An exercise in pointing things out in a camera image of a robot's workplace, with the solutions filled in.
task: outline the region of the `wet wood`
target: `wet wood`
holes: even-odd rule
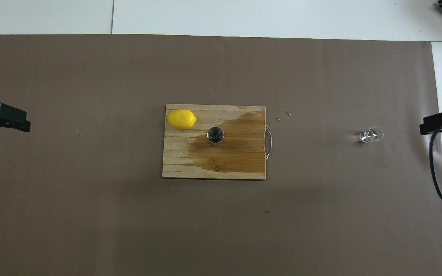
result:
[[[245,105],[168,104],[197,117],[191,129],[179,130],[165,121],[163,177],[265,179],[265,107]],[[220,127],[223,143],[211,147],[207,130]]]

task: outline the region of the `cutting board handle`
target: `cutting board handle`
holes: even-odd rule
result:
[[[269,134],[269,152],[265,154],[265,160],[267,160],[269,158],[270,151],[272,150],[272,133],[270,133],[268,125],[265,125],[265,132]]]

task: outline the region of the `yellow lemon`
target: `yellow lemon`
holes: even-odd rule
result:
[[[170,112],[167,116],[167,122],[170,126],[178,129],[189,129],[193,127],[197,118],[192,111],[179,109]]]

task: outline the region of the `brown table cover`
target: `brown table cover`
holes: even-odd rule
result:
[[[0,275],[442,275],[430,42],[0,35],[0,102]],[[167,103],[266,106],[267,180],[162,178]]]

